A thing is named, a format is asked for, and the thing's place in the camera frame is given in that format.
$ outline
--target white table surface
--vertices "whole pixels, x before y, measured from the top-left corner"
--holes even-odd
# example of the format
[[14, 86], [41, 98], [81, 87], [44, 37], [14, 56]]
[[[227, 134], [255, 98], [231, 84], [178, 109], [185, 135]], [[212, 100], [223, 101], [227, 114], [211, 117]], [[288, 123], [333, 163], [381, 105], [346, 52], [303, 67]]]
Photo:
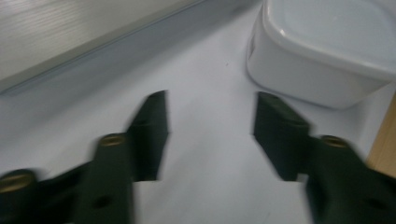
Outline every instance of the white table surface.
[[201, 0], [0, 0], [0, 91]]
[[[123, 131], [143, 99], [169, 90], [162, 180], [135, 184], [139, 223], [310, 223], [303, 185], [280, 181], [250, 135], [255, 92], [245, 55], [261, 1], [212, 0], [0, 95], [0, 171], [57, 175], [93, 140]], [[395, 90], [334, 111], [285, 98], [367, 156]]]

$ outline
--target container lid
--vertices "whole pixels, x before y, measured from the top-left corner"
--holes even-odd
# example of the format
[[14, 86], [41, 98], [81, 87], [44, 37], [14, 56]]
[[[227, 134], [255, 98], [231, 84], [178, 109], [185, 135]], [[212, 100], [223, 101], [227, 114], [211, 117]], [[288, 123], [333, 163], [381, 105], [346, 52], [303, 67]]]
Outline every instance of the container lid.
[[369, 0], [267, 0], [265, 31], [281, 47], [348, 71], [396, 80], [396, 20]]

